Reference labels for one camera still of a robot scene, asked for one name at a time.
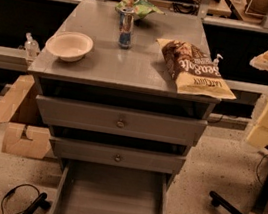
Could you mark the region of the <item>redbull can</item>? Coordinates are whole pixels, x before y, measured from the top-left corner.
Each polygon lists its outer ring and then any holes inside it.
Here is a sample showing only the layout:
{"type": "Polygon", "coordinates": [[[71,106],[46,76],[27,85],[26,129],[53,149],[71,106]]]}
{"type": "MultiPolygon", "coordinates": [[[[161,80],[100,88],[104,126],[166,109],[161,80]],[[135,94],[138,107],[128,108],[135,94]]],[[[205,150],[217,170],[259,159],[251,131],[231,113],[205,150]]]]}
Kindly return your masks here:
{"type": "Polygon", "coordinates": [[[122,8],[120,11],[119,19],[119,46],[123,49],[128,49],[131,46],[132,33],[133,33],[133,21],[134,21],[134,12],[132,8],[122,8]]]}

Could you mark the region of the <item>grey top drawer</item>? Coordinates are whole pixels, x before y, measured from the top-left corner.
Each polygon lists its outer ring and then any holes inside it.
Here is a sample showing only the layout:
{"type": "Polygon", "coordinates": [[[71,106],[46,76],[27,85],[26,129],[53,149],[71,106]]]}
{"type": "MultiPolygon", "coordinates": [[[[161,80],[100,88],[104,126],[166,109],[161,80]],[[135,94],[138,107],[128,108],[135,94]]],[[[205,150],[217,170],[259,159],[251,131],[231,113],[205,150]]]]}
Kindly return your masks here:
{"type": "Polygon", "coordinates": [[[185,146],[195,146],[205,121],[39,95],[47,125],[84,129],[185,146]]]}

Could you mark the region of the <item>grey drawer cabinet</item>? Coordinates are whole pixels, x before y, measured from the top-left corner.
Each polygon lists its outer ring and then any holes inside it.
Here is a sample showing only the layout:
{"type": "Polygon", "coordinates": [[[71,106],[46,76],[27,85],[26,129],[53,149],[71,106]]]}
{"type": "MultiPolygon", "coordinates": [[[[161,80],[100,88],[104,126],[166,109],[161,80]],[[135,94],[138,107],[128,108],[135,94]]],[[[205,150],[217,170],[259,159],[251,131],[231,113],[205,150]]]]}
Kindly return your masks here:
{"type": "MultiPolygon", "coordinates": [[[[117,43],[119,16],[111,3],[85,0],[63,22],[61,31],[85,33],[94,48],[81,60],[64,63],[43,50],[29,68],[38,96],[48,96],[207,122],[217,103],[207,96],[177,93],[157,41],[187,41],[208,49],[202,22],[167,14],[148,16],[134,27],[132,46],[117,43]]],[[[186,158],[190,148],[173,143],[84,129],[47,125],[51,137],[83,140],[186,158]]]]}

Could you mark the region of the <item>open grey bottom drawer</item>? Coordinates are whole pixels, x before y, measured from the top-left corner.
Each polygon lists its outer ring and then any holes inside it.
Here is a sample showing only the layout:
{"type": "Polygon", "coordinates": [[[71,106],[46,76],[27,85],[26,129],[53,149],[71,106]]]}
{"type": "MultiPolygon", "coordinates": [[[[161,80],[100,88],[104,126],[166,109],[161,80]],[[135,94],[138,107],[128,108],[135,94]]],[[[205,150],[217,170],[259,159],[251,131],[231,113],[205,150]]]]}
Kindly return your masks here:
{"type": "Polygon", "coordinates": [[[166,214],[163,173],[71,160],[48,214],[166,214]]]}

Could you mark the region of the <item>white pump bottle right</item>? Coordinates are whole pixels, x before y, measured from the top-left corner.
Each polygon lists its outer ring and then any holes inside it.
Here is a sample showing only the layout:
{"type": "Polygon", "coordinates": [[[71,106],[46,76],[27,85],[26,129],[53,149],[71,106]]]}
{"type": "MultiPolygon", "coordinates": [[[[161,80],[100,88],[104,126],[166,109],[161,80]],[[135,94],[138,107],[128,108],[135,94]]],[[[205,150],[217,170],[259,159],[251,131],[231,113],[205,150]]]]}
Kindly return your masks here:
{"type": "Polygon", "coordinates": [[[216,54],[216,58],[213,59],[213,64],[214,64],[215,66],[218,66],[218,65],[219,65],[219,61],[222,60],[222,59],[224,59],[224,57],[223,57],[222,55],[220,55],[220,54],[216,54]]]}

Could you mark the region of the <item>brown chip bag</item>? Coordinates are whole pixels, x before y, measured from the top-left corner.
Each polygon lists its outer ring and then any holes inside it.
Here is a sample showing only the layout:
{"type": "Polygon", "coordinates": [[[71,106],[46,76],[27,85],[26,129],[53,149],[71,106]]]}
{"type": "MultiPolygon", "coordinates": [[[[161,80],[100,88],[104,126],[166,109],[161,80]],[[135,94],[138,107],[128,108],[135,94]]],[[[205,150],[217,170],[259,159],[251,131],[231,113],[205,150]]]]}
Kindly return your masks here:
{"type": "Polygon", "coordinates": [[[167,71],[176,84],[178,93],[202,95],[215,99],[235,99],[235,94],[205,52],[181,40],[159,38],[167,71]]]}

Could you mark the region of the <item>green chip bag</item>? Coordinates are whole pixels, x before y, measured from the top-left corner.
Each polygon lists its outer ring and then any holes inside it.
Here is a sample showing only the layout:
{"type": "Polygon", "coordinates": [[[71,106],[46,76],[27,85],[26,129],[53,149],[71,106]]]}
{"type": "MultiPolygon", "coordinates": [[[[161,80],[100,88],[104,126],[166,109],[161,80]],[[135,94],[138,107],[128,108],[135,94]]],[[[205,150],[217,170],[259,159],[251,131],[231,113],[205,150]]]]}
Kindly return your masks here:
{"type": "Polygon", "coordinates": [[[115,6],[119,13],[132,13],[136,20],[141,20],[149,14],[163,14],[163,11],[148,0],[121,0],[115,6]]]}

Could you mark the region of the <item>white bowl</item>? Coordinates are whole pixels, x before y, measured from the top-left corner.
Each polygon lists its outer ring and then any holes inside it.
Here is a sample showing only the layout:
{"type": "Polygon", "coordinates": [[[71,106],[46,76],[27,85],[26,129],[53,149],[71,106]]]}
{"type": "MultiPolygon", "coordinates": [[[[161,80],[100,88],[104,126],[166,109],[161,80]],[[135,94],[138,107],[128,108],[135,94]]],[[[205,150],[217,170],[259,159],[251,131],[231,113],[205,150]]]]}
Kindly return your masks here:
{"type": "Polygon", "coordinates": [[[62,32],[55,34],[46,42],[46,50],[64,62],[80,60],[93,48],[90,37],[79,32],[62,32]]]}

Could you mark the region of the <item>notched cardboard piece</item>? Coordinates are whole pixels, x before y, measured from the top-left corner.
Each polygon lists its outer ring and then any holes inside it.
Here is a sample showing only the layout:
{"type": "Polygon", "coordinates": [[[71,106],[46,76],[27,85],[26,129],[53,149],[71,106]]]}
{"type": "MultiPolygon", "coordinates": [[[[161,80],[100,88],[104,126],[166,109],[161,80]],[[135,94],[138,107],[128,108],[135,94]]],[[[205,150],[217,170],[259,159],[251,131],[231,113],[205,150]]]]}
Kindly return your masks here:
{"type": "Polygon", "coordinates": [[[46,127],[10,122],[4,132],[2,152],[42,159],[51,148],[46,127]]]}

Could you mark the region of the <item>clear sanitizer bottle left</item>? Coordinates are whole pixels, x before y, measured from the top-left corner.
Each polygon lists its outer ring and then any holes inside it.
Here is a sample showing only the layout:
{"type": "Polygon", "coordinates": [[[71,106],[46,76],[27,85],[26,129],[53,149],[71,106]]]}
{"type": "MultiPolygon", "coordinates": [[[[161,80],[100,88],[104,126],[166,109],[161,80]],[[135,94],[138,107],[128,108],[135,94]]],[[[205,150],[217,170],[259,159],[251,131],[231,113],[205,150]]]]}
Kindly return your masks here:
{"type": "Polygon", "coordinates": [[[24,47],[28,60],[33,61],[35,58],[37,58],[38,54],[41,52],[39,48],[39,43],[35,41],[31,33],[26,33],[26,41],[24,47]]]}

